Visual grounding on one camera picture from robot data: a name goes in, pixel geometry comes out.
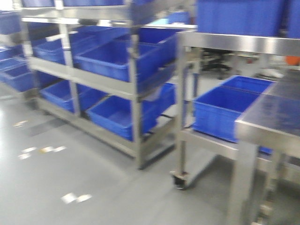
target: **gray floor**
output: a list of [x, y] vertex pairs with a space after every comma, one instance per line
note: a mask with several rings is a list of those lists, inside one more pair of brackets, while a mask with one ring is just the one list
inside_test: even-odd
[[[201, 82], [207, 89], [219, 81], [206, 75]], [[23, 120], [28, 120], [24, 127], [13, 127]], [[58, 153], [17, 157], [25, 148], [62, 145], [67, 149]], [[199, 146], [188, 149], [190, 158], [205, 152]], [[169, 171], [175, 165], [172, 152], [138, 171], [131, 158], [0, 90], [1, 225], [225, 224], [231, 161], [217, 158], [186, 191], [173, 186]], [[258, 174], [254, 201], [262, 183]], [[60, 198], [70, 192], [92, 198], [63, 203]], [[274, 214], [276, 225], [300, 221], [297, 188], [280, 185]]]

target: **blue plastic crate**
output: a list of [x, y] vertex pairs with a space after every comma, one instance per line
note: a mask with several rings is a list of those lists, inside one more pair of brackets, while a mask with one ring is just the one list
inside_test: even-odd
[[[81, 33], [70, 35], [70, 42], [73, 56], [97, 46], [97, 42], [93, 36]], [[33, 47], [33, 50], [34, 54], [39, 58], [61, 64], [65, 63], [60, 39], [37, 45]]]
[[0, 46], [0, 61], [9, 59], [11, 57], [12, 57], [11, 49]]
[[174, 12], [170, 15], [168, 15], [169, 24], [172, 23], [184, 23], [184, 24], [190, 24], [190, 15], [189, 12]]
[[289, 38], [300, 38], [300, 0], [290, 0], [288, 33]]
[[38, 75], [38, 80], [40, 82], [40, 86], [42, 88], [54, 83], [55, 81], [58, 81], [59, 78], [47, 73], [43, 73], [40, 71], [37, 71], [37, 75]]
[[21, 32], [20, 16], [14, 11], [0, 12], [0, 34]]
[[16, 45], [16, 46], [10, 47], [10, 49], [11, 49], [13, 56], [23, 54], [22, 45]]
[[5, 82], [20, 92], [34, 88], [33, 75], [26, 65], [5, 71]]
[[148, 77], [146, 80], [139, 82], [137, 85], [138, 93], [143, 94], [156, 87], [159, 87], [163, 83], [166, 83], [173, 76], [175, 68], [176, 66], [173, 63], [171, 65], [168, 65], [165, 69], [159, 70], [157, 73]]
[[234, 121], [259, 97], [251, 92], [216, 87], [194, 100], [193, 129], [237, 142]]
[[[156, 126], [152, 104], [142, 105], [143, 133]], [[91, 121], [125, 139], [133, 140], [131, 103], [129, 100], [112, 96], [87, 111]]]
[[54, 7], [54, 0], [22, 0], [24, 7]]
[[19, 58], [10, 58], [7, 60], [0, 61], [0, 82], [5, 83], [5, 71], [19, 67], [21, 65], [26, 64], [25, 60]]
[[156, 118], [175, 103], [175, 85], [172, 83], [163, 85], [159, 97], [155, 101], [145, 101], [145, 104], [153, 105], [155, 107]]
[[[177, 29], [139, 29], [139, 42], [145, 44], [157, 44], [160, 47], [159, 57], [162, 64], [168, 63], [176, 58], [177, 52]], [[130, 36], [121, 37], [121, 40], [129, 40]]]
[[254, 93], [263, 93], [273, 82], [256, 79], [245, 76], [232, 76], [224, 81], [221, 86], [228, 88], [235, 88], [239, 90], [250, 91]]
[[140, 6], [140, 5], [144, 5], [144, 4], [147, 4], [147, 3], [149, 3], [149, 2], [152, 2], [152, 1], [154, 1], [154, 0], [134, 0], [133, 2], [134, 2], [136, 5]]
[[[114, 79], [129, 81], [127, 43], [112, 41], [101, 47], [77, 55], [80, 68]], [[139, 44], [140, 57], [137, 60], [137, 78], [142, 82], [158, 71], [161, 60], [156, 45]]]
[[198, 0], [198, 32], [277, 36], [285, 0]]
[[93, 35], [96, 38], [97, 45], [104, 45], [115, 38], [127, 34], [128, 29], [122, 27], [86, 26], [78, 29], [78, 32]]
[[272, 149], [269, 149], [269, 148], [266, 148], [266, 147], [259, 147], [259, 151], [263, 152], [263, 153], [266, 153], [268, 155], [272, 154], [272, 152], [273, 152]]
[[[102, 91], [80, 84], [77, 85], [77, 91], [81, 111], [87, 110], [106, 95]], [[42, 89], [40, 93], [49, 102], [74, 113], [69, 81], [61, 81], [51, 85]]]
[[64, 0], [64, 6], [117, 6], [123, 4], [123, 0]]
[[26, 63], [27, 63], [26, 60], [16, 58], [16, 57], [10, 58], [7, 60], [1, 60], [0, 61], [0, 71], [6, 71], [8, 69], [16, 68], [16, 67], [24, 65]]

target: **metal shelf leg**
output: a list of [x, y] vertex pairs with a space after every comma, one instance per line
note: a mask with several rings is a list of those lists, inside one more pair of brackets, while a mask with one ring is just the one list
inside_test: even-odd
[[227, 225], [249, 225], [249, 200], [256, 169], [258, 146], [239, 143], [237, 159], [234, 161], [231, 182]]
[[132, 109], [132, 121], [133, 121], [133, 134], [134, 134], [134, 146], [135, 146], [135, 161], [138, 169], [142, 169], [145, 164], [145, 159], [142, 149], [142, 138], [143, 138], [143, 125], [142, 125], [142, 103], [138, 98], [138, 88], [137, 88], [137, 69], [136, 69], [136, 59], [138, 58], [138, 29], [135, 27], [131, 28], [131, 46], [128, 49], [129, 54], [129, 66], [130, 66], [130, 82], [133, 84], [134, 88], [134, 100], [131, 101]]

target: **metal shelf frame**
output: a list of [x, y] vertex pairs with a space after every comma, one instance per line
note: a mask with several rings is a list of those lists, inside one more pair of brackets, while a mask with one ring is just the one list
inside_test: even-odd
[[20, 10], [25, 22], [39, 23], [66, 23], [73, 24], [77, 20], [114, 20], [132, 21], [131, 25], [142, 25], [150, 20], [163, 17], [162, 12], [170, 9], [190, 6], [192, 0], [154, 0], [147, 4], [135, 5], [127, 0], [126, 5], [121, 6], [92, 6], [92, 7], [64, 7], [60, 0], [56, 1], [56, 7], [22, 7], [16, 2], [15, 7]]
[[6, 85], [5, 83], [0, 83], [0, 89], [5, 90], [10, 95], [14, 96], [17, 99], [20, 99], [22, 101], [27, 101], [35, 98], [38, 94], [37, 89], [30, 89], [24, 92], [19, 92], [15, 90], [14, 88]]
[[[14, 0], [15, 9], [21, 13], [24, 27], [23, 37], [27, 40], [25, 54], [29, 59], [30, 68], [33, 71], [42, 71], [54, 76], [70, 81], [71, 96], [75, 108], [75, 113], [70, 113], [38, 97], [38, 105], [43, 111], [54, 114], [55, 116], [66, 120], [74, 126], [86, 131], [98, 139], [110, 144], [111, 146], [123, 151], [135, 158], [136, 165], [143, 169], [148, 164], [149, 156], [155, 151], [158, 144], [168, 133], [173, 130], [175, 117], [170, 117], [167, 123], [162, 126], [156, 126], [151, 134], [142, 133], [142, 100], [153, 93], [155, 89], [139, 94], [136, 78], [136, 60], [138, 59], [138, 29], [149, 19], [154, 20], [156, 15], [162, 11], [188, 5], [191, 1], [186, 0], [154, 0], [151, 3], [137, 6], [132, 0], [126, 0], [123, 6], [103, 6], [103, 7], [64, 7], [63, 0], [55, 0], [55, 7], [22, 7], [21, 0]], [[103, 75], [83, 71], [73, 66], [71, 55], [71, 46], [68, 35], [68, 26], [73, 24], [81, 25], [99, 25], [99, 20], [110, 19], [115, 22], [124, 23], [129, 28], [131, 36], [131, 46], [128, 48], [129, 55], [129, 82], [123, 82]], [[28, 41], [27, 22], [38, 23], [56, 23], [59, 25], [61, 41], [64, 51], [65, 65], [39, 59], [33, 56], [32, 46]], [[133, 142], [119, 137], [101, 127], [93, 124], [91, 121], [81, 116], [80, 105], [76, 84], [83, 84], [97, 90], [107, 92], [131, 101], [132, 121], [133, 121]]]
[[[234, 168], [240, 163], [239, 147], [238, 144], [226, 142], [209, 135], [193, 131], [187, 116], [187, 100], [186, 100], [186, 71], [187, 71], [187, 53], [186, 47], [198, 48], [211, 48], [223, 49], [236, 52], [248, 53], [264, 53], [274, 55], [295, 55], [300, 56], [300, 39], [288, 39], [277, 37], [253, 37], [241, 35], [221, 35], [221, 34], [208, 34], [199, 32], [183, 31], [178, 33], [179, 46], [177, 54], [177, 73], [178, 73], [178, 87], [177, 87], [177, 106], [178, 106], [178, 119], [176, 122], [176, 152], [177, 152], [177, 166], [175, 171], [172, 172], [174, 184], [178, 189], [185, 189], [191, 184], [195, 178], [209, 165], [216, 155], [234, 160]], [[195, 87], [193, 89], [193, 96], [198, 96], [197, 79], [194, 78]], [[186, 172], [186, 144], [194, 143], [211, 152], [209, 159], [204, 159], [205, 164], [200, 161], [199, 170], [191, 176]], [[259, 156], [257, 158], [257, 169], [269, 173], [272, 163], [269, 158]], [[296, 170], [289, 163], [285, 163], [283, 167], [285, 176], [283, 179], [299, 183], [299, 170]], [[238, 225], [233, 219], [235, 212], [231, 210], [234, 204], [230, 204], [227, 224]]]

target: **stainless steel shelf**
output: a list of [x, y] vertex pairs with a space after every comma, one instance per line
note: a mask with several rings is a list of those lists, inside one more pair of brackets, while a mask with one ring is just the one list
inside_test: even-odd
[[[120, 136], [117, 136], [114, 133], [95, 125], [87, 119], [77, 117], [73, 113], [59, 108], [58, 106], [55, 106], [42, 98], [37, 98], [37, 102], [40, 109], [49, 112], [50, 114], [53, 114], [58, 118], [61, 118], [62, 120], [68, 121], [70, 124], [123, 151], [131, 157], [136, 157], [136, 152], [134, 151], [134, 142], [130, 142]], [[175, 118], [171, 118], [161, 127], [155, 128], [154, 134], [150, 135], [147, 139], [145, 139], [145, 141], [142, 143], [144, 156], [147, 156], [154, 151], [153, 143], [158, 143], [160, 140], [162, 140], [168, 134], [170, 129], [173, 128], [174, 122]]]
[[191, 0], [155, 0], [153, 2], [136, 6], [132, 9], [128, 6], [92, 6], [92, 7], [64, 7], [57, 10], [55, 7], [30, 7], [21, 8], [21, 15], [25, 22], [39, 23], [60, 23], [60, 11], [65, 19], [84, 19], [84, 20], [114, 20], [129, 21], [133, 20], [135, 24], [143, 24], [147, 18], [160, 18], [158, 13], [177, 8], [189, 6]]
[[[29, 63], [30, 67], [34, 70], [39, 70], [65, 80], [83, 84], [94, 89], [119, 96], [124, 99], [134, 100], [135, 98], [134, 85], [130, 82], [120, 81], [107, 76], [94, 74], [85, 70], [68, 67], [63, 64], [43, 60], [36, 57], [31, 57], [29, 59]], [[139, 95], [138, 98], [142, 101], [154, 91], [155, 89], [147, 91], [146, 93]]]
[[134, 144], [132, 142], [103, 129], [86, 119], [77, 117], [73, 113], [59, 108], [58, 106], [55, 106], [44, 99], [38, 98], [37, 102], [40, 109], [49, 112], [50, 114], [53, 114], [62, 120], [68, 121], [79, 129], [84, 130], [90, 135], [103, 140], [104, 142], [125, 152], [132, 157], [135, 156], [135, 152], [133, 151]]
[[[221, 155], [232, 160], [237, 159], [237, 153], [239, 151], [238, 144], [230, 143], [200, 132], [196, 132], [191, 128], [182, 130], [178, 138], [186, 142], [194, 143], [197, 146], [201, 146], [201, 148], [203, 149], [213, 151], [217, 155]], [[269, 156], [264, 154], [259, 155], [259, 157], [257, 158], [256, 168], [259, 171], [267, 173], [271, 164], [269, 158]], [[298, 166], [286, 162], [283, 168], [285, 174], [283, 176], [283, 179], [300, 184], [299, 169], [300, 168]]]
[[0, 43], [6, 45], [6, 46], [15, 46], [19, 45], [23, 42], [22, 40], [22, 34], [19, 33], [13, 33], [13, 34], [0, 34]]
[[[278, 148], [275, 148], [271, 143], [278, 143], [280, 145], [280, 150], [285, 150], [287, 153], [292, 153], [288, 150], [291, 145], [297, 147], [295, 139], [288, 139], [289, 142], [285, 141], [279, 136], [274, 136], [269, 138], [266, 133], [257, 132], [262, 126], [256, 126], [254, 128], [248, 128], [251, 122], [245, 120], [241, 123], [241, 118], [238, 120], [236, 130], [238, 137], [240, 139], [239, 144], [231, 144], [217, 138], [213, 138], [204, 134], [197, 133], [191, 129], [185, 129], [185, 120], [187, 115], [185, 111], [185, 101], [186, 101], [186, 68], [187, 68], [187, 53], [186, 46], [198, 47], [198, 48], [211, 48], [211, 49], [222, 49], [235, 52], [248, 52], [248, 53], [263, 53], [263, 54], [274, 54], [274, 55], [294, 55], [300, 56], [300, 39], [289, 39], [289, 38], [279, 38], [279, 37], [254, 37], [254, 36], [242, 36], [242, 35], [222, 35], [222, 34], [209, 34], [209, 33], [199, 33], [199, 32], [181, 32], [179, 34], [179, 46], [178, 46], [178, 90], [177, 90], [177, 101], [178, 101], [178, 123], [177, 123], [177, 155], [178, 164], [176, 171], [173, 173], [174, 183], [180, 188], [184, 187], [186, 184], [186, 143], [193, 142], [197, 146], [201, 146], [204, 149], [210, 150], [211, 153], [216, 153], [221, 156], [230, 158], [234, 160], [233, 167], [233, 179], [230, 191], [230, 201], [227, 213], [227, 224], [239, 225], [243, 224], [246, 210], [245, 204], [249, 203], [249, 197], [251, 196], [251, 182], [254, 174], [254, 170], [259, 169], [261, 171], [267, 172], [267, 183], [270, 184], [270, 174], [274, 175], [276, 170], [277, 162], [280, 160], [280, 155], [278, 155]], [[197, 87], [197, 79], [194, 79], [194, 87]], [[194, 88], [194, 96], [197, 95], [196, 88]], [[256, 119], [257, 115], [262, 115], [263, 113], [275, 114], [271, 112], [270, 109], [285, 109], [286, 107], [278, 107], [270, 105], [270, 101], [266, 101], [264, 105], [260, 105], [252, 112], [251, 119]], [[274, 126], [280, 124], [278, 121], [285, 121], [285, 113], [278, 113], [278, 120], [268, 121], [263, 118], [261, 121], [269, 122]], [[243, 141], [242, 137], [247, 134], [246, 140], [250, 143]], [[266, 146], [275, 149], [272, 154], [272, 159], [268, 157], [263, 157], [263, 155], [258, 154], [258, 147]], [[299, 151], [297, 153], [291, 154], [292, 156], [299, 157]], [[201, 167], [198, 174], [203, 171], [204, 167]], [[299, 183], [300, 180], [300, 168], [287, 164], [282, 168], [284, 180]]]
[[[20, 0], [15, 0], [16, 6], [21, 6]], [[36, 8], [19, 8], [22, 21], [24, 22], [38, 22], [38, 23], [56, 23], [59, 24], [60, 33], [63, 34], [62, 43], [67, 48], [70, 48], [70, 41], [68, 36], [69, 24], [81, 24], [81, 25], [99, 25], [99, 20], [106, 19], [112, 20], [114, 23], [122, 23], [122, 26], [136, 28], [134, 26], [143, 25], [149, 23], [151, 20], [163, 16], [157, 15], [158, 13], [169, 10], [170, 8], [176, 8], [181, 5], [187, 5], [190, 1], [186, 0], [154, 0], [151, 3], [144, 4], [142, 6], [122, 5], [122, 6], [101, 6], [101, 7], [63, 7], [62, 0], [56, 0], [56, 7], [36, 7]], [[131, 53], [137, 53], [137, 39], [134, 33], [131, 35], [133, 42], [127, 53], [131, 56]], [[42, 60], [36, 57], [30, 57], [30, 68], [39, 70], [48, 74], [55, 75], [57, 77], [70, 81], [71, 96], [74, 99], [75, 114], [66, 112], [45, 100], [38, 99], [40, 108], [48, 111], [64, 120], [69, 121], [71, 124], [85, 130], [86, 132], [98, 137], [101, 140], [109, 143], [110, 145], [120, 149], [121, 151], [135, 157], [138, 168], [142, 168], [146, 163], [149, 154], [153, 153], [153, 149], [156, 144], [162, 140], [173, 128], [175, 118], [171, 118], [166, 124], [154, 129], [155, 133], [151, 135], [142, 135], [142, 104], [141, 101], [152, 94], [153, 90], [146, 91], [143, 94], [139, 94], [139, 88], [136, 78], [136, 58], [129, 57], [129, 78], [130, 82], [123, 82], [103, 75], [98, 75], [83, 71], [77, 68], [73, 68], [73, 60], [71, 51], [64, 52], [64, 58], [66, 65]], [[161, 68], [158, 73], [170, 72], [171, 68]], [[119, 96], [124, 99], [132, 101], [132, 120], [133, 120], [133, 136], [134, 142], [128, 142], [121, 137], [118, 137], [108, 131], [101, 129], [100, 127], [92, 124], [91, 122], [80, 117], [78, 93], [76, 89], [76, 83], [83, 84], [101, 91], [105, 91], [109, 94]]]
[[7, 93], [10, 95], [14, 96], [17, 99], [27, 101], [30, 99], [35, 98], [38, 95], [38, 90], [37, 89], [30, 89], [24, 92], [19, 92], [12, 87], [8, 86], [5, 83], [0, 83], [0, 89], [5, 90]]
[[187, 31], [180, 33], [180, 35], [184, 46], [300, 56], [299, 39], [209, 34]]

